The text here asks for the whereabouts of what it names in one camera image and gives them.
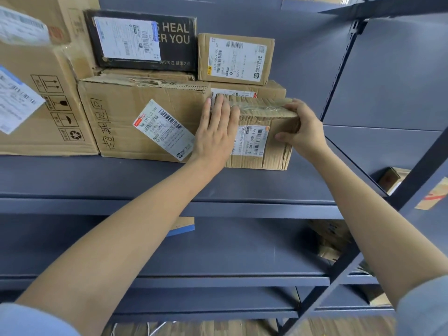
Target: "white label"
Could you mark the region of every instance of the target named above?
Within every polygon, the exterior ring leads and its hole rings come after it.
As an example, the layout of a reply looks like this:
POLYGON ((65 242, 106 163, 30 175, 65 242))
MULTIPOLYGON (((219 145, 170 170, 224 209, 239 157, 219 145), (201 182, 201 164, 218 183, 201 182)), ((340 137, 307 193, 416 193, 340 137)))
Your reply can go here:
POLYGON ((0 66, 0 131, 10 134, 45 100, 0 66))
POLYGON ((50 35, 42 21, 0 6, 0 40, 11 45, 46 45, 50 35))
POLYGON ((98 16, 94 20, 106 58, 160 61, 157 22, 98 16))
POLYGON ((210 38, 208 74, 248 81, 260 81, 267 46, 210 38))
POLYGON ((400 184, 401 184, 401 181, 399 181, 393 188, 391 188, 391 189, 389 190, 388 195, 389 195, 389 196, 392 196, 392 193, 395 192, 395 190, 398 188, 398 186, 400 186, 400 184))
POLYGON ((269 126, 238 126, 232 154, 263 157, 268 134, 269 126))
POLYGON ((215 106, 216 95, 225 94, 225 95, 236 95, 239 97, 247 97, 247 98, 256 98, 257 94, 255 92, 250 91, 237 91, 237 90, 224 90, 222 88, 212 88, 211 89, 211 108, 215 106))
POLYGON ((193 150, 194 135, 152 99, 133 125, 179 161, 193 150))

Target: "sleeve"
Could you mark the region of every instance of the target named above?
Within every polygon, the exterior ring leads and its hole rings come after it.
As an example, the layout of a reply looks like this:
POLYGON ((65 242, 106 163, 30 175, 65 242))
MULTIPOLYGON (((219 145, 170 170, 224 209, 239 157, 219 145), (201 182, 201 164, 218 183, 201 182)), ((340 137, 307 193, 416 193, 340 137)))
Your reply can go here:
POLYGON ((80 336, 58 317, 14 303, 0 304, 0 335, 80 336))
POLYGON ((396 336, 448 335, 448 276, 423 283, 398 303, 396 336))

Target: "black box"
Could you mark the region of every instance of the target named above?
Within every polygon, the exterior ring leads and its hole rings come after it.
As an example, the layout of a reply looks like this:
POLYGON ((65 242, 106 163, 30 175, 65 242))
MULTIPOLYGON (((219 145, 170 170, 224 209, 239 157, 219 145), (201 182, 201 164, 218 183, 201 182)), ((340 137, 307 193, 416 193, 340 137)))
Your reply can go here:
POLYGON ((84 15, 100 67, 185 72, 197 69, 194 17, 115 10, 85 10, 84 15))

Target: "forearm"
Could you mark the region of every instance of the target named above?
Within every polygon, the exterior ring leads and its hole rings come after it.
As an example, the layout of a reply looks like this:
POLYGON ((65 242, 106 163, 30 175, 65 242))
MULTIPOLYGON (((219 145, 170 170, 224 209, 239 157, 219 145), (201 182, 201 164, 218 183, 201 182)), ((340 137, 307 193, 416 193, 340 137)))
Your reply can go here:
POLYGON ((17 302, 59 316, 83 335, 99 335, 173 222, 213 176, 200 162, 184 165, 77 241, 17 302))
POLYGON ((313 161, 391 303, 448 274, 448 259, 329 149, 313 161))

